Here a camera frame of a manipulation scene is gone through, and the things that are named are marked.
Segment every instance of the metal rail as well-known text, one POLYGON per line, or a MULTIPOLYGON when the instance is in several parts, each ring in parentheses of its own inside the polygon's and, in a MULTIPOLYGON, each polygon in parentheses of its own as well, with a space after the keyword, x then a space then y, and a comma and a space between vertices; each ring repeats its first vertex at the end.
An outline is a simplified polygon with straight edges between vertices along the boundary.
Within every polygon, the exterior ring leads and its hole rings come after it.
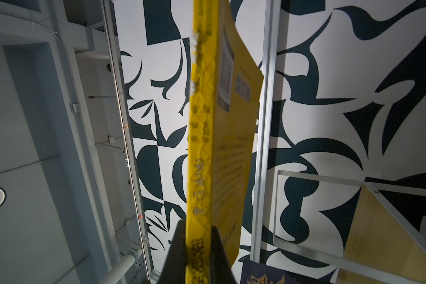
POLYGON ((125 99, 125 93, 122 83, 122 77, 119 67, 119 54, 120 49, 118 47, 118 43, 113 40, 114 37, 114 28, 112 24, 112 15, 110 10, 110 3, 107 0, 101 1, 101 10, 102 10, 102 19, 104 22, 104 31, 106 33, 106 40, 109 51, 109 59, 111 72, 114 77, 114 85, 115 92, 117 97, 117 103, 119 107, 120 113, 120 123, 122 126, 123 140, 124 140, 124 148, 126 150, 126 160, 128 162, 129 176, 130 176, 130 185, 133 190, 134 197, 134 205, 136 207, 136 216, 138 216, 139 222, 139 235, 142 242, 142 253, 143 260, 145 263, 145 270, 147 273, 147 278, 150 279, 150 273, 152 272, 152 261, 151 255, 149 252, 148 245, 148 235, 147 235, 147 227, 145 224, 144 211, 142 205, 142 195, 140 192, 140 186, 138 181, 137 170, 135 166, 135 156, 133 149, 133 138, 129 132, 129 122, 128 122, 128 106, 125 99))
POLYGON ((264 79, 260 95, 253 227, 251 230, 251 260, 255 262, 259 262, 260 260, 260 243, 262 240, 263 205, 265 199, 265 185, 267 182, 268 148, 273 108, 273 85, 276 70, 276 46, 278 44, 280 11, 281 0, 267 0, 262 57, 262 73, 264 79))

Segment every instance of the black and white mural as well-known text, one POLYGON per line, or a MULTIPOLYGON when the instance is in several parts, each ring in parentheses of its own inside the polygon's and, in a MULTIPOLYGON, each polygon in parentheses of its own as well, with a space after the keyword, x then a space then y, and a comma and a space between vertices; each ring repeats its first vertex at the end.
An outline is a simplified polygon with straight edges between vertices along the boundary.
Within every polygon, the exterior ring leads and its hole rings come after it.
MULTIPOLYGON (((265 0, 230 5, 260 65, 265 0)), ((186 216, 192 1, 116 0, 114 7, 153 264, 161 271, 175 224, 186 216)), ((271 204, 275 172, 426 188, 426 0, 283 0, 273 100, 261 262, 334 282, 335 267, 271 240, 276 233, 342 256, 360 189, 280 179, 282 198, 271 204)), ((237 279, 249 258, 253 186, 252 172, 237 279)), ((426 215, 413 219, 426 236, 426 215)))

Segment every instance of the black holder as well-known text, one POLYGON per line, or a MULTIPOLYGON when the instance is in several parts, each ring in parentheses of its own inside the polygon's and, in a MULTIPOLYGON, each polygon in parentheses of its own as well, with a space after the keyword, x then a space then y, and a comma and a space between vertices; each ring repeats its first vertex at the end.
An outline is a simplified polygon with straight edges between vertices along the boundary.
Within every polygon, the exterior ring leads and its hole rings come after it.
MULTIPOLYGON (((180 220, 173 235, 172 245, 167 254, 158 284, 185 284, 186 276, 186 222, 180 220)), ((230 270, 221 237, 215 226, 212 227, 210 252, 210 283, 237 284, 230 270)))

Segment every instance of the yellow book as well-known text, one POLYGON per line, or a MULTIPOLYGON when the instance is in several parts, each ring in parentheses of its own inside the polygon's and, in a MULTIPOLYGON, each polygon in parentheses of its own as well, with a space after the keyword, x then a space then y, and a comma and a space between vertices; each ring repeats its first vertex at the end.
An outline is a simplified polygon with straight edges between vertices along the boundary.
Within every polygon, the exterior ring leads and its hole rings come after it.
POLYGON ((194 0, 193 8, 186 283, 206 284, 212 226, 230 264, 239 252, 263 76, 227 0, 194 0))

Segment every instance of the aluminum frame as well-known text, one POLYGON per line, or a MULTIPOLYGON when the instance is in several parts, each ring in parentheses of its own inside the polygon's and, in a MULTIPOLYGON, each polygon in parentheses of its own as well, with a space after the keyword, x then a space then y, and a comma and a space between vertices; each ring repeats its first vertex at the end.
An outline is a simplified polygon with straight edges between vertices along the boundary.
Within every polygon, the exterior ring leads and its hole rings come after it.
POLYGON ((276 47, 278 44, 279 14, 281 0, 267 0, 265 8, 265 32, 263 35, 262 73, 264 76, 260 95, 259 125, 257 130, 256 175, 254 184, 253 226, 251 229, 251 256, 260 260, 262 240, 263 204, 267 182, 268 148, 271 114, 273 108, 273 85, 276 70, 276 47))
MULTIPOLYGON (((421 236, 421 234, 415 230, 415 228, 399 213, 399 211, 394 208, 393 205, 379 192, 377 188, 380 187, 382 184, 375 184, 370 182, 361 182, 358 180, 353 179, 342 179, 342 178, 335 178, 335 177, 328 177, 328 176, 322 176, 322 175, 316 175, 316 174, 310 174, 310 173, 299 173, 299 172, 291 172, 291 171, 285 171, 285 170, 278 170, 277 172, 277 179, 276 179, 276 189, 275 194, 273 195, 273 204, 275 204, 275 209, 273 212, 273 227, 276 228, 276 218, 277 218, 277 207, 276 207, 276 201, 278 198, 278 177, 287 176, 287 177, 296 177, 301 179, 309 179, 309 180, 317 180, 317 181, 323 181, 323 182, 330 182, 335 184, 341 184, 341 185, 351 185, 351 186, 363 186, 365 185, 368 187, 370 192, 381 202, 381 204, 386 208, 386 210, 398 221, 398 223, 403 227, 404 230, 409 233, 409 235, 413 238, 413 240, 418 244, 418 246, 421 247, 421 249, 426 253, 426 239, 421 236)), ((382 185, 382 187, 387 190, 387 185, 382 185)), ((426 196, 426 190, 423 189, 416 189, 416 188, 406 188, 401 186, 392 186, 393 191, 395 192, 404 192, 404 193, 410 193, 414 195, 422 195, 426 196)), ((317 250, 313 250, 310 248, 303 247, 299 244, 294 244, 291 242, 288 242, 286 240, 283 240, 276 236, 276 234, 273 234, 273 245, 275 247, 278 247, 279 249, 284 249, 286 251, 299 254, 301 256, 311 258, 317 261, 321 261, 327 264, 331 264, 334 266, 337 266, 339 268, 352 271, 354 273, 376 279, 379 281, 384 281, 386 283, 392 283, 392 284, 399 284, 399 283, 420 283, 418 281, 408 279, 399 275, 395 275, 392 273, 388 273, 385 271, 377 270, 375 268, 371 268, 369 266, 359 264, 356 262, 353 262, 351 260, 347 260, 341 257, 337 257, 328 253, 323 253, 317 250)))
POLYGON ((106 0, 101 1, 102 20, 104 22, 104 31, 108 45, 108 53, 110 59, 111 72, 114 77, 115 92, 117 104, 120 114, 120 123, 122 126, 122 134, 124 140, 124 148, 126 150, 126 162, 129 169, 129 182, 133 190, 134 205, 136 207, 136 216, 139 223, 139 235, 142 243, 143 261, 145 264, 145 272, 147 278, 150 279, 150 273, 153 270, 153 263, 149 251, 147 227, 145 224, 145 215, 142 204, 142 194, 139 186, 139 179, 135 165, 135 155, 133 149, 133 138, 129 131, 128 105, 125 99, 124 87, 122 83, 122 74, 119 65, 120 48, 118 42, 113 40, 114 28, 112 23, 112 14, 110 3, 106 0))

